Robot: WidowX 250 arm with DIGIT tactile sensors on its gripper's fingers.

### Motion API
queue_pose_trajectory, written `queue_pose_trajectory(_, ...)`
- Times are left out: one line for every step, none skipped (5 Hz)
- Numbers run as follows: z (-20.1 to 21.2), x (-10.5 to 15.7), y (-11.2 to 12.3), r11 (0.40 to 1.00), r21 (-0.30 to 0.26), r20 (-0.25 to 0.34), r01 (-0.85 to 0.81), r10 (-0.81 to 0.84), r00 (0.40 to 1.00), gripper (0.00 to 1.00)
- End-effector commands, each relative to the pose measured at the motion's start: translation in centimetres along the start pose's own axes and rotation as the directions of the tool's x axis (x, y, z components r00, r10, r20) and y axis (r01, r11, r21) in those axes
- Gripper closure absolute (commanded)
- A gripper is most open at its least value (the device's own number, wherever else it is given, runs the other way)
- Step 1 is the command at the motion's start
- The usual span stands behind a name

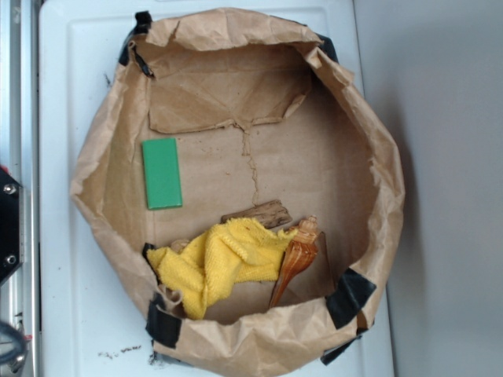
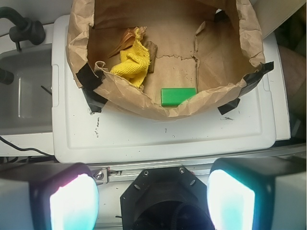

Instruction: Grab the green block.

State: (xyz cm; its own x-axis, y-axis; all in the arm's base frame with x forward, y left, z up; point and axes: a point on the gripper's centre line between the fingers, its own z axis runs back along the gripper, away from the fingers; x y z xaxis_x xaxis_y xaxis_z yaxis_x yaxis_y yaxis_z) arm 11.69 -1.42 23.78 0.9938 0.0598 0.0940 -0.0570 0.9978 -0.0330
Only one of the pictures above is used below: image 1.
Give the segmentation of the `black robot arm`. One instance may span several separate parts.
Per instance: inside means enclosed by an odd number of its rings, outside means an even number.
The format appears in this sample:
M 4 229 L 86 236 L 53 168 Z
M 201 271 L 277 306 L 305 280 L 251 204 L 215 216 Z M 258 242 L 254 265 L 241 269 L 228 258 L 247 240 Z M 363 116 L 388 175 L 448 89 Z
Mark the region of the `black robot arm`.
M 1 165 L 1 286 L 24 262 L 22 251 L 22 186 Z

